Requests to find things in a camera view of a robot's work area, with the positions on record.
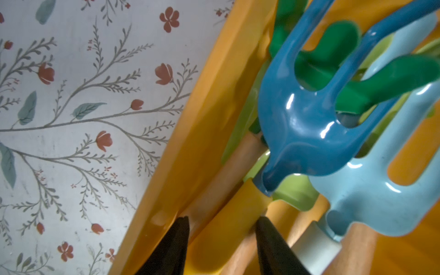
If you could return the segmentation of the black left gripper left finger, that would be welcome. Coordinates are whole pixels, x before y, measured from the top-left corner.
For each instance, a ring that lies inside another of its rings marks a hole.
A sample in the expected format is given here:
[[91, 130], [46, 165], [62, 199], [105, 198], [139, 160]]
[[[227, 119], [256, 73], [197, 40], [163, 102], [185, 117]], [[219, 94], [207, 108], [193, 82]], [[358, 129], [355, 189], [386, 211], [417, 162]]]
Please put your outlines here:
[[182, 275], [189, 243], [188, 216], [177, 218], [136, 275]]

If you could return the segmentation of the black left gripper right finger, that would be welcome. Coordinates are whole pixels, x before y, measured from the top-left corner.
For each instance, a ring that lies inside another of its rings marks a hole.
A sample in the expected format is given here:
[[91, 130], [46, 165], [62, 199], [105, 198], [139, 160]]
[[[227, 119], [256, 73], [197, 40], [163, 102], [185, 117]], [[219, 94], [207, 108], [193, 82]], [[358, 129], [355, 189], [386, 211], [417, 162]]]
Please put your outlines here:
[[262, 275], [310, 275], [269, 218], [257, 220], [256, 240]]

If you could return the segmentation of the light blue rake pale handle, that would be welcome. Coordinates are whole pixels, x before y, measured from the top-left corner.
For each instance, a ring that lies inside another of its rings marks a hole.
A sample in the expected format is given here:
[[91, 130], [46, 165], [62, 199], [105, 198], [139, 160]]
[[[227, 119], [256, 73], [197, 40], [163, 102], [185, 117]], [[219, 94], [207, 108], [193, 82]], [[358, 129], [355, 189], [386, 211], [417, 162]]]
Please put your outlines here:
[[365, 157], [351, 159], [333, 174], [310, 177], [330, 208], [292, 246], [307, 274], [320, 275], [326, 270], [353, 223], [367, 225], [385, 236], [404, 236], [439, 200], [439, 154], [409, 186], [394, 183], [387, 174], [389, 164], [439, 98], [438, 81], [415, 90]]

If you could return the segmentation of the yellow plastic storage box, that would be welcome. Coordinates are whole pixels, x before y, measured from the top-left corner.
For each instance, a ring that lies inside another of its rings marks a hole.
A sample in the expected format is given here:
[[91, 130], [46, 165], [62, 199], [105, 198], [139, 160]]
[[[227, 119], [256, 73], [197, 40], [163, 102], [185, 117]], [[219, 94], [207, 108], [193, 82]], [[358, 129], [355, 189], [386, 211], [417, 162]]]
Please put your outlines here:
[[276, 1], [236, 1], [121, 243], [110, 274], [132, 275], [220, 170], [253, 81], [268, 58]]

